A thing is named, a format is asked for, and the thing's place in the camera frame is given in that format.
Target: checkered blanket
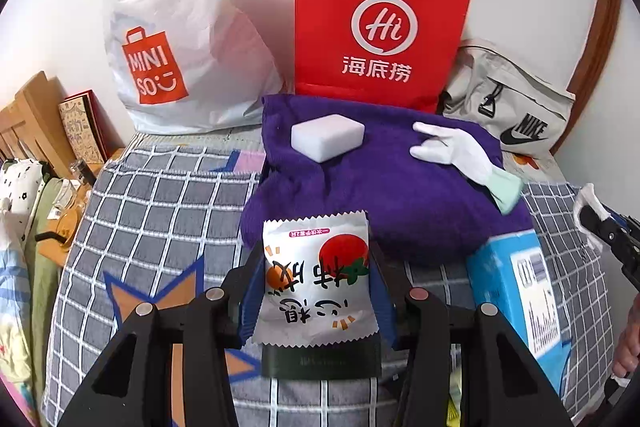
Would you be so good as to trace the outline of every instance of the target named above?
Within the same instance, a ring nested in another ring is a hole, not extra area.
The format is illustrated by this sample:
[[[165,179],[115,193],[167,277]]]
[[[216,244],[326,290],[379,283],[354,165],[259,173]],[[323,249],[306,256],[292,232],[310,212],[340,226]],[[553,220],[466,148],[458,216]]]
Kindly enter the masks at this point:
[[[100,174],[69,254],[56,298],[42,410],[56,425],[72,394],[117,325],[110,279],[158,297],[194,260],[204,259],[204,287],[218,285],[244,263],[239,218],[258,172],[225,170],[232,153],[199,146],[137,146]],[[567,185],[528,185],[524,196],[556,293],[564,340],[573,346],[562,399],[576,414],[604,383],[612,360],[606,288],[598,257],[572,225],[575,191]],[[407,276],[447,303],[474,307],[463,264]],[[248,359],[260,346],[248,343]],[[460,352],[452,349],[454,365]],[[383,378],[406,364],[387,351]],[[376,378],[298,382],[251,378],[232,384],[241,426],[392,424],[396,401]]]

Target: blue package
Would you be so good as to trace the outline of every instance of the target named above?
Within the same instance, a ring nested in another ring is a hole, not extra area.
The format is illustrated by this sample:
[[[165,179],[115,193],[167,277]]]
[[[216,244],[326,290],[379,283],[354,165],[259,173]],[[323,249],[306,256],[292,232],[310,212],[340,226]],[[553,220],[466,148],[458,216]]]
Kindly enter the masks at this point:
[[[466,268],[476,305],[491,302],[498,307],[559,395],[571,345],[562,345],[551,279],[536,232],[492,237],[468,257]]]

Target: glove cuff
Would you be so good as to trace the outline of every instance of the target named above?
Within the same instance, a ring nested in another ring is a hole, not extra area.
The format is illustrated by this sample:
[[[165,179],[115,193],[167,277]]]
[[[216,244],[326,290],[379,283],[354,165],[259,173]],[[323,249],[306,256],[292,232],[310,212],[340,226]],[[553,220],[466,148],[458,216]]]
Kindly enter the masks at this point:
[[[491,191],[502,215],[509,214],[520,199],[524,182],[514,174],[492,165],[486,187]]]

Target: white sponge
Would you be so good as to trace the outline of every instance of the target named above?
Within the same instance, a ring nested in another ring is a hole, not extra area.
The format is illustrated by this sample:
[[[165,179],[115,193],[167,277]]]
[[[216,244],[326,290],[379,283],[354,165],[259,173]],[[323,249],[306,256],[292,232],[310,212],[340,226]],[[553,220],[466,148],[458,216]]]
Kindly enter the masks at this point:
[[[291,147],[318,163],[360,147],[363,139],[364,125],[339,114],[291,127]]]

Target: purple towel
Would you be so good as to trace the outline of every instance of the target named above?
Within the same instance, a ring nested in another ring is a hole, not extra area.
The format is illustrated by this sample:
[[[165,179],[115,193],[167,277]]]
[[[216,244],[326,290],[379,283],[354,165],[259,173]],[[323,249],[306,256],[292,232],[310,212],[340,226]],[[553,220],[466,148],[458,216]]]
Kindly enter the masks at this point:
[[[328,114],[363,123],[364,143],[318,164],[291,148],[291,126]],[[426,139],[412,129],[415,121],[467,131],[502,167],[498,140],[475,123],[369,103],[265,97],[262,139],[272,170],[244,207],[245,243],[252,247],[261,238],[268,219],[366,210],[388,255],[434,266],[464,259],[494,235],[533,228],[523,200],[503,216],[489,192],[455,167],[413,158],[409,147]]]

